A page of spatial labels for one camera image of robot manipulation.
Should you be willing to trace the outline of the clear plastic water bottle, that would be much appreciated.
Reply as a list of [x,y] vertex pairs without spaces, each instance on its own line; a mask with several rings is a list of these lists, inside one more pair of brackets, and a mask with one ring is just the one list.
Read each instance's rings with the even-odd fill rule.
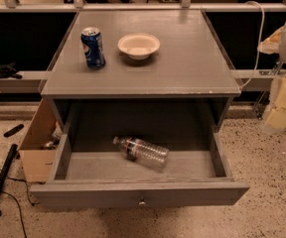
[[147,168],[163,169],[166,166],[169,150],[132,136],[115,136],[113,144],[126,159]]

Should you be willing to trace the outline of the silver drawer knob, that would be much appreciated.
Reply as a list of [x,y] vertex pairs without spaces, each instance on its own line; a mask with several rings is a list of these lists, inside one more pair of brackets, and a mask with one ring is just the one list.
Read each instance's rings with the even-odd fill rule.
[[144,207],[144,206],[147,206],[147,203],[145,202],[144,199],[140,199],[140,201],[138,202],[138,205],[139,205],[140,207]]

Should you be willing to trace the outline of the grey open top drawer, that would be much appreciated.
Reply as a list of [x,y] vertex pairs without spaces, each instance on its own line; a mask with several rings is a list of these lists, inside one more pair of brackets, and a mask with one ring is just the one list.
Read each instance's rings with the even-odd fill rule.
[[[163,169],[126,160],[112,140],[134,135],[169,149]],[[31,189],[52,207],[233,205],[233,178],[205,103],[82,103],[71,107],[51,173]]]

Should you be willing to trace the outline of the grey wooden cabinet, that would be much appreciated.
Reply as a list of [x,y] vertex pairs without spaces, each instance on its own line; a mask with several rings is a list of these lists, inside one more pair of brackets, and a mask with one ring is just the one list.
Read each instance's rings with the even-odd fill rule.
[[[100,30],[105,66],[90,70],[80,41]],[[216,122],[240,89],[200,10],[88,10],[77,14],[41,95],[65,119],[61,99],[220,98]]]

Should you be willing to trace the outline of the blue Pepsi soda can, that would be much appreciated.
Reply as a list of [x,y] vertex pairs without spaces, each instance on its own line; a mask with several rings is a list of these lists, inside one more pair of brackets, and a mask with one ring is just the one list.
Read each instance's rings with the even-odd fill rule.
[[98,70],[105,66],[102,35],[95,27],[86,27],[80,35],[86,64],[90,69]]

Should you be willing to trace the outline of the items inside cardboard box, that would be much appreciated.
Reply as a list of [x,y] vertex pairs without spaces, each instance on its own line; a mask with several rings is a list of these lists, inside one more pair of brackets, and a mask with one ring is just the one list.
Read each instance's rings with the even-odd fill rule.
[[62,137],[62,129],[58,122],[55,123],[55,130],[51,135],[51,139],[42,146],[43,150],[55,150],[59,145],[60,139]]

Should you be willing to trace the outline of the brown cardboard box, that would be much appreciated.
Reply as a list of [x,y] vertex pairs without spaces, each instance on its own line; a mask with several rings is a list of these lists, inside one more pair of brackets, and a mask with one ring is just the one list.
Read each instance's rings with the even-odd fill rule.
[[48,180],[56,154],[54,132],[59,128],[49,101],[43,99],[19,148],[26,181]]

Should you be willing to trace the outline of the small black flat object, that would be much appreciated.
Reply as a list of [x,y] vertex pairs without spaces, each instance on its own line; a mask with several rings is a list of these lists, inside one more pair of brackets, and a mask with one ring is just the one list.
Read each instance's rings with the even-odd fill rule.
[[24,124],[19,124],[17,126],[15,126],[14,128],[10,129],[9,131],[5,132],[3,134],[3,136],[5,138],[9,138],[13,135],[15,135],[16,133],[18,133],[19,131],[21,131],[24,128]]

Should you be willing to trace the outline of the black bag on ledge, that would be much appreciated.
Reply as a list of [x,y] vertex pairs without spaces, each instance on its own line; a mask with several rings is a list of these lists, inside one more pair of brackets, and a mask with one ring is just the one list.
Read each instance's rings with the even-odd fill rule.
[[22,76],[18,73],[18,70],[15,68],[15,64],[13,62],[0,64],[0,78],[10,77],[16,79],[22,78]]

